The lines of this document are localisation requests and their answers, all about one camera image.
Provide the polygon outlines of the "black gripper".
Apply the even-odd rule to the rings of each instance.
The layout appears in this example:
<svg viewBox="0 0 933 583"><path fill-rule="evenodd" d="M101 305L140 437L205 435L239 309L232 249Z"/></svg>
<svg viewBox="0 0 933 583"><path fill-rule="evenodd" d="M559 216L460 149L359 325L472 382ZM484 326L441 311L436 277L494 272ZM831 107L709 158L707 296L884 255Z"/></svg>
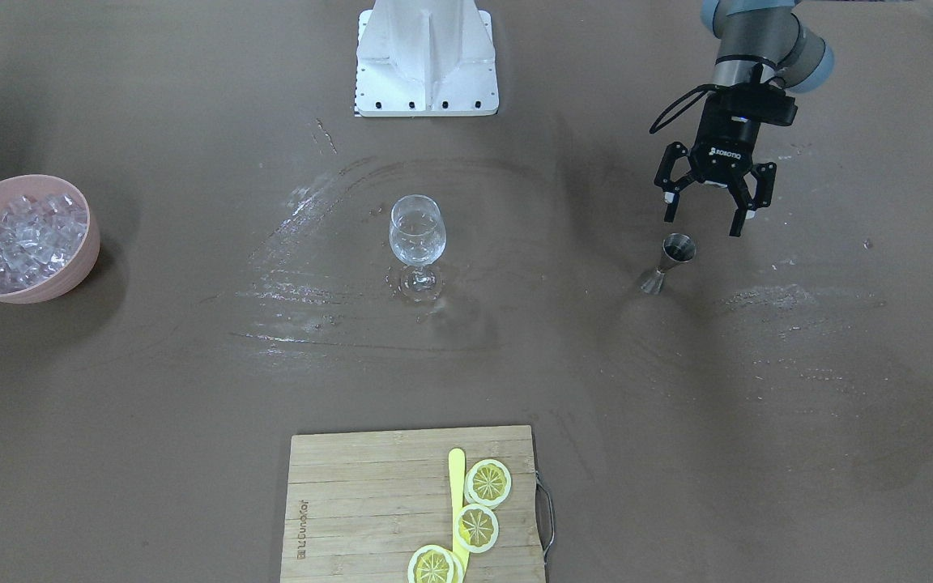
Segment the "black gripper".
<svg viewBox="0 0 933 583"><path fill-rule="evenodd" d="M690 171L673 178L676 162L687 159L689 150L683 143L664 148L653 178L667 204L663 221L674 222L681 193L693 181L719 185L728 188L737 206L729 235L740 237L749 215L773 202L778 166L754 165L759 130L764 123L791 126L797 110L794 97L770 83L715 88L705 100L696 141L690 147ZM754 177L754 194L749 191L747 176Z"/></svg>

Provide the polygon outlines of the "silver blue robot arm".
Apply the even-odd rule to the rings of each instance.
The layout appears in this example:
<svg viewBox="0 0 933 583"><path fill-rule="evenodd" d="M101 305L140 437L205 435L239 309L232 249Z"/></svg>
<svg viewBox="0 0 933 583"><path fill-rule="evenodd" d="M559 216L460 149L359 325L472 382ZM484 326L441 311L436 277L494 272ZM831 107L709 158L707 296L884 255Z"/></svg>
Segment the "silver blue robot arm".
<svg viewBox="0 0 933 583"><path fill-rule="evenodd" d="M653 178L667 204L664 221L674 221L681 193L693 182L729 192L733 237L773 202L777 163L754 160L760 129L791 126L799 110L794 96L820 87L834 67L832 48L794 7L793 1L703 2L702 22L721 43L714 77L671 103L650 128L656 133L703 103L695 142L667 145Z"/></svg>

